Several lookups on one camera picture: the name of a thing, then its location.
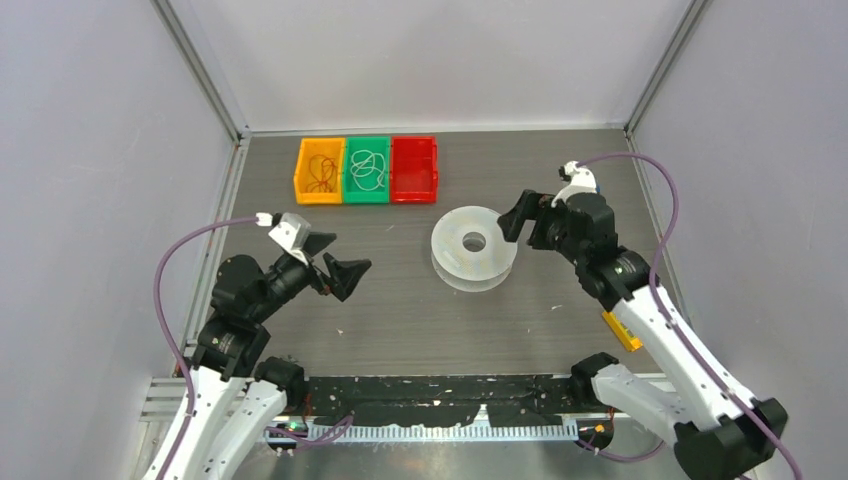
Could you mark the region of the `white plastic spool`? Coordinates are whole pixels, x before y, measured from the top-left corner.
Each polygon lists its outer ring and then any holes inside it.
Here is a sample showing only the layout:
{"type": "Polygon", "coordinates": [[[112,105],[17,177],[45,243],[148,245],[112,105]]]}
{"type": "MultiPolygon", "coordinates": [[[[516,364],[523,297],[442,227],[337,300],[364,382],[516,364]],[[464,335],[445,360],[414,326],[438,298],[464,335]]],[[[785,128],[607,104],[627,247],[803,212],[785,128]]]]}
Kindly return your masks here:
{"type": "Polygon", "coordinates": [[[463,206],[445,213],[430,237],[431,261],[452,288],[469,293],[494,289],[510,274],[517,245],[504,239],[499,213],[463,206]]]}

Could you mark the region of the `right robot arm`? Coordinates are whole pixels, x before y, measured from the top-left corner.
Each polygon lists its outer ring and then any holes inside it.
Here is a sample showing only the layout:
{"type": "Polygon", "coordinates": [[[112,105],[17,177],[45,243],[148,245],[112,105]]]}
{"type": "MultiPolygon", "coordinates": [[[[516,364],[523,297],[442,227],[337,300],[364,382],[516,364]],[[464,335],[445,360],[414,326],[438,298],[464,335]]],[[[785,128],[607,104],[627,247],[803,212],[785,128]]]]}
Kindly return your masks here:
{"type": "Polygon", "coordinates": [[[528,245],[569,261],[582,289],[641,340],[674,387],[663,391],[599,353],[572,368],[577,406],[604,405],[629,415],[672,448],[691,479],[736,479],[773,457],[788,422],[785,408],[741,385],[672,307],[665,289],[651,286],[648,262],[619,244],[603,196],[556,200],[525,190],[497,225],[514,243],[528,221],[534,224],[528,245]]]}

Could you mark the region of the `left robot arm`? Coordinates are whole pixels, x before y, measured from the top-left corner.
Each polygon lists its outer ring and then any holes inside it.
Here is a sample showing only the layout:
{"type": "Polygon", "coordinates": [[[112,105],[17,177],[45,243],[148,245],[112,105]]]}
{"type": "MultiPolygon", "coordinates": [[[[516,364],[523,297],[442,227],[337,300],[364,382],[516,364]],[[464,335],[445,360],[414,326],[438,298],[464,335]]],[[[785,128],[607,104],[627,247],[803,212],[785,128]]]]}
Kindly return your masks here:
{"type": "Polygon", "coordinates": [[[235,255],[218,268],[212,314],[183,365],[186,391],[148,479],[229,479],[271,420],[298,412],[307,398],[302,367],[262,356],[264,323],[307,288],[345,301],[371,268],[326,252],[333,233],[313,232],[284,247],[267,268],[235,255]]]}

